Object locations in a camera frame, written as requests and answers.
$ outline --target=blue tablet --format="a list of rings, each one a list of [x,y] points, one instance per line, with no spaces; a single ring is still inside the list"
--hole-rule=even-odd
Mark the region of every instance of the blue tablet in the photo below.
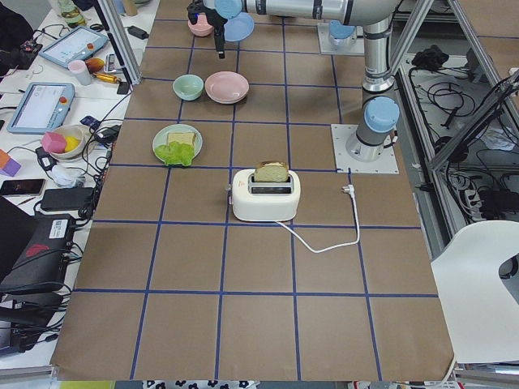
[[[61,126],[74,99],[71,83],[30,83],[7,130],[14,134],[37,134]]]
[[[108,37],[78,26],[51,45],[40,50],[39,54],[59,66],[66,67],[68,62],[75,59],[85,60],[99,51],[108,42]]]

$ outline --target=pink bowl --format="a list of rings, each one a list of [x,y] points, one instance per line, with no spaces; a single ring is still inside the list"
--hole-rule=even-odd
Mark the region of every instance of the pink bowl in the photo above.
[[[205,91],[217,103],[234,104],[247,95],[249,83],[233,71],[219,71],[205,80]]]
[[[207,36],[211,34],[214,27],[208,23],[208,19],[205,15],[198,15],[198,20],[196,24],[191,24],[191,22],[187,21],[187,26],[189,26],[189,29],[193,33],[193,35],[196,36]]]

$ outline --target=green bowl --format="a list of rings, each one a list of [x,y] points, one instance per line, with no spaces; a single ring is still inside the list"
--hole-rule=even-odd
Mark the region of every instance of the green bowl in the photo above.
[[[204,81],[198,75],[181,75],[173,82],[173,91],[183,100],[196,100],[204,90]]]

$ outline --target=sticker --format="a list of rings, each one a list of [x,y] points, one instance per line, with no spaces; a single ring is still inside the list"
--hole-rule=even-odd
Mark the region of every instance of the sticker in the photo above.
[[[61,239],[62,237],[65,237],[67,224],[68,222],[66,219],[53,221],[52,227],[50,228],[49,239]]]

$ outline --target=green lettuce leaf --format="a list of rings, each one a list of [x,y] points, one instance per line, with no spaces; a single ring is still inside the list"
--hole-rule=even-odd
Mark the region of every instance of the green lettuce leaf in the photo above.
[[[155,154],[164,161],[164,165],[191,166],[195,158],[195,148],[189,144],[171,142],[155,147]]]

